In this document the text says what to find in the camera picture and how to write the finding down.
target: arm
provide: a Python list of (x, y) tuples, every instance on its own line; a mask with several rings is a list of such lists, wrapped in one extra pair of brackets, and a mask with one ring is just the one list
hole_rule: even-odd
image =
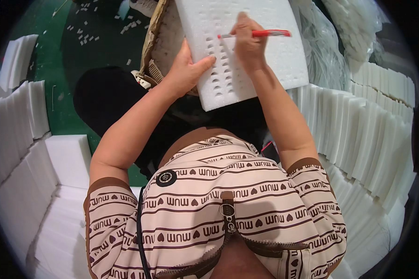
[(298, 107), (265, 61), (266, 37), (252, 37), (262, 26), (240, 13), (231, 31), (236, 34), (235, 53), (250, 77), (264, 112), (284, 169), (299, 159), (318, 159), (313, 137)]
[(261, 102), (265, 120), (276, 142), (284, 169), (302, 158), (318, 159), (306, 120), (279, 83), (270, 67), (254, 71), (251, 81)]
[(102, 137), (90, 164), (90, 185), (103, 177), (128, 183), (127, 169), (138, 158), (169, 106), (193, 88), (215, 62), (206, 57), (192, 63), (186, 39), (163, 81), (115, 122)]

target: black pants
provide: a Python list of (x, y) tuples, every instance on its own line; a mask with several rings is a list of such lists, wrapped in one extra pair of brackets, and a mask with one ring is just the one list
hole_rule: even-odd
[[(82, 75), (76, 84), (73, 104), (79, 117), (102, 137), (146, 92), (130, 72), (110, 66)], [(163, 155), (177, 139), (204, 126), (226, 129), (258, 150), (267, 132), (258, 98), (205, 112), (198, 97), (186, 95), (173, 103), (152, 132), (135, 161), (140, 172), (149, 179), (153, 175), (149, 164), (157, 170)]]

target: black cable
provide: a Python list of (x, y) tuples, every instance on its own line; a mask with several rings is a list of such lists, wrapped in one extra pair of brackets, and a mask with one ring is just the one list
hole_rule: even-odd
[(138, 238), (138, 249), (141, 258), (141, 264), (143, 265), (144, 275), (146, 279), (152, 279), (151, 270), (147, 266), (146, 254), (144, 253), (143, 246), (143, 230), (141, 229), (141, 211), (143, 208), (143, 190), (146, 186), (141, 188), (140, 197), (138, 198), (138, 212), (137, 212), (137, 238)]

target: hand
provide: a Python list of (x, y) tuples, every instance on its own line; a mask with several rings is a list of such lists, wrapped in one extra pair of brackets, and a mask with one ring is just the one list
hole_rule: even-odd
[(267, 37), (251, 35), (251, 31), (264, 30), (264, 28), (244, 12), (239, 13), (237, 20), (230, 32), (231, 35), (236, 35), (235, 53), (237, 58), (247, 74), (264, 69), (267, 65), (264, 55)]
[(188, 41), (185, 38), (169, 73), (160, 84), (167, 86), (168, 90), (172, 91), (177, 98), (183, 97), (215, 62), (214, 56), (207, 56), (193, 64)]

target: round badge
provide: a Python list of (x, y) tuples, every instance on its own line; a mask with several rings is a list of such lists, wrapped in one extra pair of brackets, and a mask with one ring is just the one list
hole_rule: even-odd
[(156, 182), (160, 187), (167, 187), (172, 185), (176, 180), (177, 173), (175, 171), (165, 170), (157, 176)]

